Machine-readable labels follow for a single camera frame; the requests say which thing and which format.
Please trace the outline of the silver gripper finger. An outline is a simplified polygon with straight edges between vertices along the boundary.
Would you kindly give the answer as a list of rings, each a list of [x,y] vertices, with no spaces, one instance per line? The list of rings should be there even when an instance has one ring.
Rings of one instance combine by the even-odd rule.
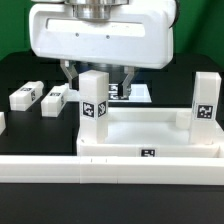
[[[121,99],[128,98],[131,94],[131,83],[135,77],[135,68],[132,66],[125,66],[124,73],[125,79],[119,84],[119,97]]]
[[[69,88],[72,90],[79,89],[79,75],[75,68],[75,61],[61,60],[60,67],[68,79]]]

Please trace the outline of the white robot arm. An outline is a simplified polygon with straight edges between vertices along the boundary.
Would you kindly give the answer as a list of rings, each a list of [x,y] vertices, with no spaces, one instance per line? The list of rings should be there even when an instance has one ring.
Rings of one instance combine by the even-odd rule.
[[[161,69],[173,58],[179,0],[32,0],[29,35],[39,57],[119,65],[130,95],[137,68]]]

